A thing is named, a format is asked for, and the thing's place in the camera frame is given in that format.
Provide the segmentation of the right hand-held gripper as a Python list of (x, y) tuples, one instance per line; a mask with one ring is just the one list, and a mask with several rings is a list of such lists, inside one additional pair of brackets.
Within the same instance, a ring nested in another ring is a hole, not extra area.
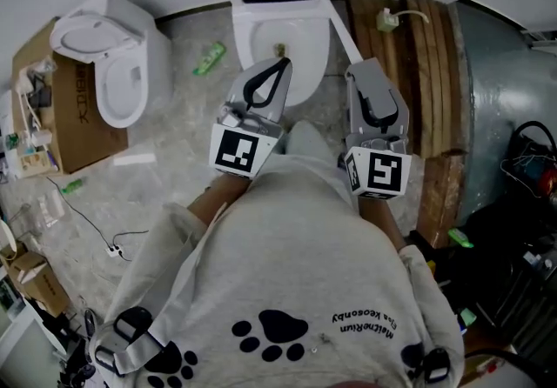
[[(370, 75), (364, 71), (346, 73), (350, 134), (370, 139), (352, 146), (345, 155), (346, 172), (355, 197), (391, 199), (403, 196), (409, 178), (412, 156), (406, 154), (406, 140), (372, 138), (372, 89)], [(407, 137), (409, 109), (395, 87), (389, 89), (389, 114), (383, 118), (383, 131), (389, 136)]]

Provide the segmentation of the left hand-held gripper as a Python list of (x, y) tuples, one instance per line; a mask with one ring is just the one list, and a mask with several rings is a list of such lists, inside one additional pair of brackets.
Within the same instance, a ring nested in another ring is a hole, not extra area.
[[(262, 98), (258, 90), (270, 78), (269, 93)], [(212, 126), (209, 165), (213, 169), (256, 177), (284, 135), (276, 123), (284, 111), (291, 78), (288, 57), (266, 59), (237, 76)]]

